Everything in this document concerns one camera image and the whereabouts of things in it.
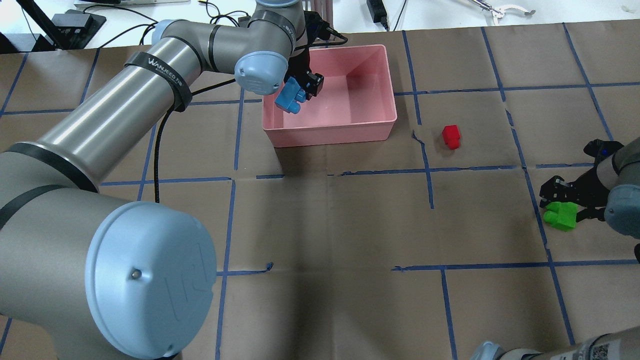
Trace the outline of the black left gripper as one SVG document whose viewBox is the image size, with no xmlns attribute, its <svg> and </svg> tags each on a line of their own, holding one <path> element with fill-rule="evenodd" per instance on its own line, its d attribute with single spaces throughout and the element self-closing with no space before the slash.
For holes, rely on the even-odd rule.
<svg viewBox="0 0 640 360">
<path fill-rule="evenodd" d="M 295 46 L 290 57 L 290 77 L 300 81 L 307 101 L 317 97 L 322 91 L 325 77 L 320 73 L 312 73 L 310 68 L 310 47 L 317 40 L 330 39 L 330 23 L 320 16 L 317 11 L 304 12 L 305 30 L 299 43 Z"/>
</svg>

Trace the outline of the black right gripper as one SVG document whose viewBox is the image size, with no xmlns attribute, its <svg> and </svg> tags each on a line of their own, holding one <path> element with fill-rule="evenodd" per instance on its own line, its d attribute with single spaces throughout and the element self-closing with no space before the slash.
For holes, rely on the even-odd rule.
<svg viewBox="0 0 640 360">
<path fill-rule="evenodd" d="M 559 175 L 549 178 L 540 186 L 539 205 L 574 203 L 586 207 L 576 213 L 576 223 L 592 219 L 605 222 L 605 205 L 618 180 L 618 174 L 615 173 L 617 167 L 613 163 L 614 154 L 622 148 L 624 145 L 619 141 L 590 141 L 583 152 L 594 158 L 593 167 L 574 181 L 566 181 Z"/>
</svg>

